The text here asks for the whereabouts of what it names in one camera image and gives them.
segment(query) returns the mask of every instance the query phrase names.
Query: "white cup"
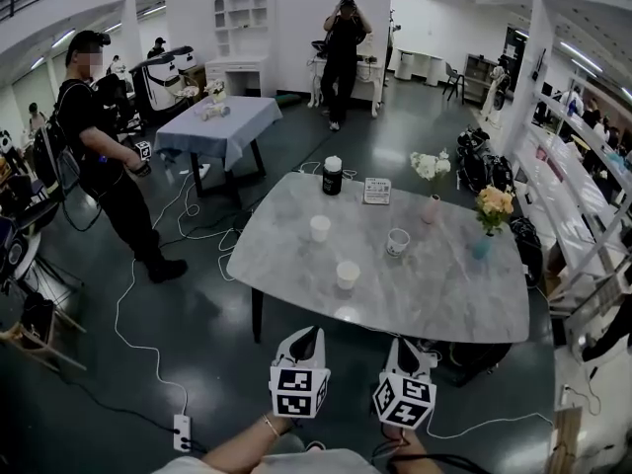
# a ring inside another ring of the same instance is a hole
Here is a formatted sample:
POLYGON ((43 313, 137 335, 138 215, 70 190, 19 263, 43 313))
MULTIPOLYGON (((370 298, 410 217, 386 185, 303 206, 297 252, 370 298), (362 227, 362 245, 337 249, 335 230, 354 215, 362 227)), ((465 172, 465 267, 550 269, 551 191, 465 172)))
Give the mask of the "white cup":
POLYGON ((359 267, 349 260, 341 262, 336 267, 338 274, 338 286, 341 289, 352 289, 359 277, 359 267))
POLYGON ((327 234, 332 226, 332 222, 327 216, 314 216, 309 221, 309 227, 312 231, 312 239, 316 242, 325 242, 327 234))
POLYGON ((386 252, 392 257, 399 257, 411 242, 411 236, 401 228, 393 228, 388 232, 386 252))

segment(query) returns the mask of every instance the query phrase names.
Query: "bottle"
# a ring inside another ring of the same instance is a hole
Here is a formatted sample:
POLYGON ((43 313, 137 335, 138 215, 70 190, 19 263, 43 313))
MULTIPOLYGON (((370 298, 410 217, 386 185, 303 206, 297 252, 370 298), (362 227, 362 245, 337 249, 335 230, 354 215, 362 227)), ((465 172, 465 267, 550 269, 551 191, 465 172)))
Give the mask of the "bottle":
POLYGON ((338 156, 330 156, 323 167, 323 192, 337 195, 343 186, 343 160, 338 156))

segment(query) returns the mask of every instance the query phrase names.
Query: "fluorescent light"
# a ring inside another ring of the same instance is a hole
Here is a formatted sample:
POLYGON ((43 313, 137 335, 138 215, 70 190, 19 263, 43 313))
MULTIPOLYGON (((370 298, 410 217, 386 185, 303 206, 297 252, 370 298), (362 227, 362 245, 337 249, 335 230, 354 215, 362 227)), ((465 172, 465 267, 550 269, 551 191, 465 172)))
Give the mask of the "fluorescent light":
POLYGON ((62 42, 64 42, 66 39, 68 39, 74 33, 75 33, 75 29, 72 29, 70 32, 64 34, 64 36, 61 39, 59 39, 56 43, 54 43, 52 46, 53 47, 57 47, 58 45, 60 45, 62 42))
POLYGON ((156 7, 155 9, 151 9, 150 11, 144 12, 143 16, 149 16, 150 14, 153 14, 158 11, 162 11, 163 9, 166 9, 166 8, 167 8, 166 5, 161 5, 160 7, 156 7))
POLYGON ((113 32, 114 30, 116 30, 118 27, 120 27, 120 25, 122 25, 122 23, 118 23, 118 25, 114 25, 113 27, 109 27, 108 29, 106 29, 104 31, 104 34, 109 34, 110 32, 113 32))
POLYGON ((571 61, 573 63, 575 63, 578 67, 583 68, 584 70, 586 70, 592 77, 596 77, 595 74, 593 74, 592 72, 590 72, 587 68, 585 68, 584 65, 582 65, 582 63, 580 63, 579 61, 574 60, 573 58, 571 58, 571 61))
POLYGON ((593 66, 594 68, 596 68, 599 72, 603 72, 603 70, 601 70, 601 67, 599 67, 596 63, 594 63, 593 61, 591 61, 589 58, 586 58, 583 54, 581 54, 579 51, 577 51, 574 47, 572 47, 571 45, 568 45, 565 42, 560 42, 560 44, 563 47, 566 47, 568 50, 570 50, 573 54, 576 54, 579 58, 581 58, 583 61, 585 61, 588 65, 593 66))
POLYGON ((36 68, 38 68, 38 67, 39 67, 40 65, 42 65, 42 64, 43 64, 43 56, 41 56, 41 57, 39 58, 39 60, 38 60, 38 61, 36 61, 36 62, 33 64, 33 66, 31 67, 31 70, 35 70, 36 68))

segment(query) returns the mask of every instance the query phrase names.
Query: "white cube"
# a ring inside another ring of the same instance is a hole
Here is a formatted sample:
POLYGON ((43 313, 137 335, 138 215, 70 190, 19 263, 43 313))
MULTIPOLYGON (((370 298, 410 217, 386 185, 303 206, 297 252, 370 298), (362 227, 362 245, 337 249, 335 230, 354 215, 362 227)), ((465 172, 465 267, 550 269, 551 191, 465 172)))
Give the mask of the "white cube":
POLYGON ((327 395, 327 368, 270 367, 275 416, 315 418, 327 395))
POLYGON ((151 146, 146 140, 138 142, 136 144, 136 149, 138 149, 138 154, 140 154, 141 160, 148 160, 149 158, 151 158, 151 146))
POLYGON ((373 393, 379 421, 404 429, 416 429, 435 406, 436 386, 430 382, 382 372, 373 393))

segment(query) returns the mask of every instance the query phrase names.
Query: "light blue tablecloth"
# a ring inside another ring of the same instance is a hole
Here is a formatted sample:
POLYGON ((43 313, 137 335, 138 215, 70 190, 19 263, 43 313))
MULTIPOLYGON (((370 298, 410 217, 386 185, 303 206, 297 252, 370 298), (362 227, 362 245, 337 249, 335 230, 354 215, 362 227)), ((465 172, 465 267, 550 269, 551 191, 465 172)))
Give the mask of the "light blue tablecloth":
POLYGON ((175 149, 224 158, 230 170, 243 156, 243 149, 268 126, 282 118, 277 101, 270 98, 227 97, 230 115, 203 121, 198 115, 210 102, 203 99, 156 132, 154 152, 175 149))

